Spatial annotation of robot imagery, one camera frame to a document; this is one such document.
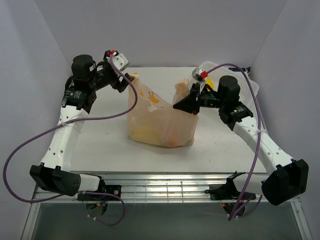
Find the banana print plastic bag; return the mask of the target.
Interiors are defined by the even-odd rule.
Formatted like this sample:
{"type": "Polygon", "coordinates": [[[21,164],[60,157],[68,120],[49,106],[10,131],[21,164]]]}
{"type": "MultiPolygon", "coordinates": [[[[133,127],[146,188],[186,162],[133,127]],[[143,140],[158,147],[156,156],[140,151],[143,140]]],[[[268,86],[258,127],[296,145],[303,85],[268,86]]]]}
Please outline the banana print plastic bag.
{"type": "Polygon", "coordinates": [[[131,87],[128,88],[128,106],[137,101],[133,110],[127,114],[127,135],[136,127],[148,126],[154,128],[160,137],[156,146],[167,147],[172,135],[179,135],[183,140],[182,146],[191,146],[195,140],[195,131],[199,117],[173,108],[173,104],[185,98],[189,93],[189,79],[185,78],[175,84],[175,94],[172,103],[162,99],[147,85],[140,81],[138,73],[132,84],[137,92],[135,96],[131,87]]]}

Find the yellow banana bunch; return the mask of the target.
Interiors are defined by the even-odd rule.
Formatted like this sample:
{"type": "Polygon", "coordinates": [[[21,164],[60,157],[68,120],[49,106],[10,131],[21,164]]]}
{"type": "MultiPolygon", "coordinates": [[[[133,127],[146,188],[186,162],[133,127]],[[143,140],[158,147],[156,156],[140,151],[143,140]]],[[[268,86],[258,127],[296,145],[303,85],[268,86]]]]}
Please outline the yellow banana bunch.
{"type": "Polygon", "coordinates": [[[133,141],[158,145],[161,140],[159,133],[150,126],[137,126],[129,134],[129,137],[133,141]]]}

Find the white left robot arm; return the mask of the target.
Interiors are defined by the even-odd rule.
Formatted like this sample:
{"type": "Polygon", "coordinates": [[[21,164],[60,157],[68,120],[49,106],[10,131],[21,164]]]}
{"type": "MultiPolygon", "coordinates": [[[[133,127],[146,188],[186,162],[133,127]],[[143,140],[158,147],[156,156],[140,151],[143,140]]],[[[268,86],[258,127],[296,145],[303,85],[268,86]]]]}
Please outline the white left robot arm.
{"type": "Polygon", "coordinates": [[[102,177],[71,172],[73,152],[84,122],[91,119],[89,113],[97,98],[96,92],[111,86],[122,93],[133,81],[129,74],[122,73],[128,65],[125,55],[116,50],[107,50],[99,63],[88,54],[73,59],[57,128],[40,164],[32,165],[29,171],[42,190],[70,197],[88,192],[95,200],[106,195],[102,177]]]}

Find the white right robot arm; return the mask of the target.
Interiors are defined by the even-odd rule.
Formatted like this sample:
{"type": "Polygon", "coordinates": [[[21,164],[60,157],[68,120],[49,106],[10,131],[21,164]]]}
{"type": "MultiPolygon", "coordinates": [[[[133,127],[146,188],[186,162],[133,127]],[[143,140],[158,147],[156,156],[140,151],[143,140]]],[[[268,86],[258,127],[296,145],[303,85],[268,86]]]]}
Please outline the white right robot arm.
{"type": "Polygon", "coordinates": [[[247,196],[262,195],[272,205],[278,206],[306,191],[309,166],[303,160],[295,160],[270,138],[258,129],[258,121],[248,107],[240,101],[241,87],[235,77],[225,75],[219,79],[217,90],[208,84],[201,87],[194,83],[189,94],[173,105],[174,109],[197,115],[201,107],[218,109],[219,117],[232,132],[238,135],[252,151],[258,150],[268,177],[263,179],[253,174],[235,172],[225,185],[214,191],[226,199],[237,199],[244,193],[247,196]]]}

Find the yellow lemon fruit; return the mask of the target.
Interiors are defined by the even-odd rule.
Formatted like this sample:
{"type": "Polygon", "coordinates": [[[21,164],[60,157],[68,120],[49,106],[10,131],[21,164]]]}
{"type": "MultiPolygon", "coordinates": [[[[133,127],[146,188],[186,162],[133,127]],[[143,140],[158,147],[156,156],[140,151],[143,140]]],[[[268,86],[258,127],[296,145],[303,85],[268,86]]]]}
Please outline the yellow lemon fruit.
{"type": "Polygon", "coordinates": [[[207,78],[206,79],[206,84],[211,88],[211,89],[214,89],[214,84],[212,82],[212,80],[210,78],[207,78]]]}

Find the white plastic basket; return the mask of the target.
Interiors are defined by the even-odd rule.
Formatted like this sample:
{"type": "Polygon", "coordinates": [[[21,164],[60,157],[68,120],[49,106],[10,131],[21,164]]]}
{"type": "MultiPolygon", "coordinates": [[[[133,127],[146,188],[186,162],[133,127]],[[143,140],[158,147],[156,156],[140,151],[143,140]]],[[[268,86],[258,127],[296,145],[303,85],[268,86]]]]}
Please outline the white plastic basket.
{"type": "Polygon", "coordinates": [[[239,100],[245,104],[247,107],[253,107],[254,101],[252,98],[252,94],[250,91],[250,88],[248,86],[248,83],[244,77],[244,75],[240,71],[232,71],[230,68],[232,66],[222,66],[218,69],[212,71],[209,73],[209,70],[216,67],[217,64],[211,61],[205,61],[202,64],[200,64],[198,67],[208,73],[208,77],[211,80],[213,84],[213,89],[217,92],[218,91],[218,85],[219,80],[223,76],[233,76],[237,79],[238,85],[240,86],[240,92],[239,92],[239,100]]]}

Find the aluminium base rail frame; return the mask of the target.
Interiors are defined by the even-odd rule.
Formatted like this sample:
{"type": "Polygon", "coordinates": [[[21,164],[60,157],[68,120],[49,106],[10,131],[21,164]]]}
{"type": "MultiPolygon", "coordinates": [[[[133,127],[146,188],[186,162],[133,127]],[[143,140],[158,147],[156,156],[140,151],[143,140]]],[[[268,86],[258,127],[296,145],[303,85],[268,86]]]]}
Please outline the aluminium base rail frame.
{"type": "Polygon", "coordinates": [[[35,203],[23,238],[28,240],[310,240],[302,202],[278,206],[256,197],[245,218],[228,221],[218,188],[233,172],[248,171],[254,152],[232,133],[216,110],[203,110],[191,146],[164,148],[131,141],[126,119],[88,121],[78,136],[71,170],[121,186],[124,220],[105,226],[85,202],[62,196],[35,203]]]}

